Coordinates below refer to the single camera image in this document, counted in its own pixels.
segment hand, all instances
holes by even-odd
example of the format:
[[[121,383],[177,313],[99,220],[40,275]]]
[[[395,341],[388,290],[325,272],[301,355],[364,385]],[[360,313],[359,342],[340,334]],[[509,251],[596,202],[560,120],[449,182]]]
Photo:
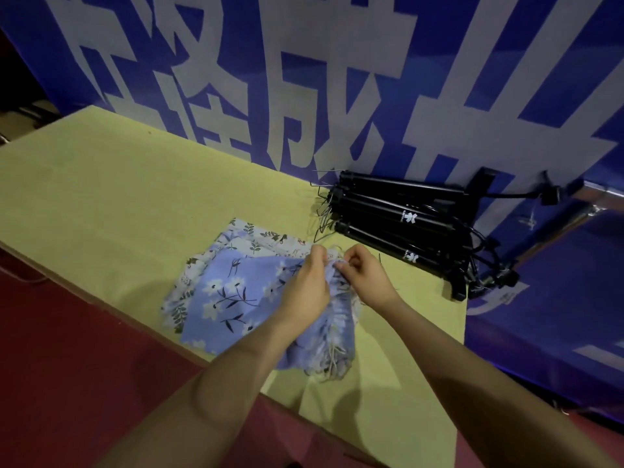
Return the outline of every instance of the hand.
[[[325,247],[313,244],[303,266],[284,288],[274,315],[293,323],[299,332],[297,335],[319,318],[330,302],[330,287],[325,280],[327,263]]]
[[[349,248],[346,263],[336,263],[363,303],[380,312],[401,300],[379,260],[363,244]]]

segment yellow tabletop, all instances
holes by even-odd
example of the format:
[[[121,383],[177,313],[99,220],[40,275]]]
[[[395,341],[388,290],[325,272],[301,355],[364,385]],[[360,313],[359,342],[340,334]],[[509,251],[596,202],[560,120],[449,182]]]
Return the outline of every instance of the yellow tabletop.
[[[316,189],[97,107],[0,149],[0,242],[168,340],[160,304],[233,217],[309,239]],[[326,246],[352,241],[332,235]],[[384,254],[401,296],[458,340],[465,304]],[[208,360],[210,356],[187,349]],[[456,430],[407,349],[368,307],[342,381],[274,371],[263,392],[391,467],[452,467]]]

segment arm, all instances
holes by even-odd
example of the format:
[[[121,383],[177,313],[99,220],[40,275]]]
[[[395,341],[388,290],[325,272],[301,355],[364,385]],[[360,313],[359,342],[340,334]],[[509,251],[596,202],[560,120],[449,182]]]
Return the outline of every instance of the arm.
[[[314,245],[278,310],[155,409],[98,466],[218,466],[286,347],[327,306],[326,263],[327,251]]]
[[[617,468],[563,414],[472,353],[399,297],[361,244],[336,267],[397,332],[448,416],[486,467]]]

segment fabric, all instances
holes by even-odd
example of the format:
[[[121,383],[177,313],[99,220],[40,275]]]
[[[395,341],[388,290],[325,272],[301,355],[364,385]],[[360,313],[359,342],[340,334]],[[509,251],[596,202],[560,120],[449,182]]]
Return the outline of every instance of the fabric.
[[[186,268],[163,304],[166,323],[181,342],[219,354],[277,308],[285,284],[300,269],[311,245],[234,219]],[[286,350],[277,369],[340,378],[355,357],[359,301],[333,268],[338,252],[328,250],[326,280],[330,304]]]

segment hanger logo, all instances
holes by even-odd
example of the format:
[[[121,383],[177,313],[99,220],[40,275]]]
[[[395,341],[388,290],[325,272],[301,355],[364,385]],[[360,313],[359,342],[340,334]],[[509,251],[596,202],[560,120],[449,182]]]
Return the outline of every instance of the hanger logo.
[[[400,221],[405,221],[405,223],[416,223],[416,217],[418,215],[413,212],[408,212],[407,210],[403,210],[403,215],[401,215]]]
[[[405,251],[405,256],[403,256],[403,259],[405,259],[406,261],[409,261],[410,263],[415,263],[416,260],[418,259],[418,255],[412,253],[409,250]]]

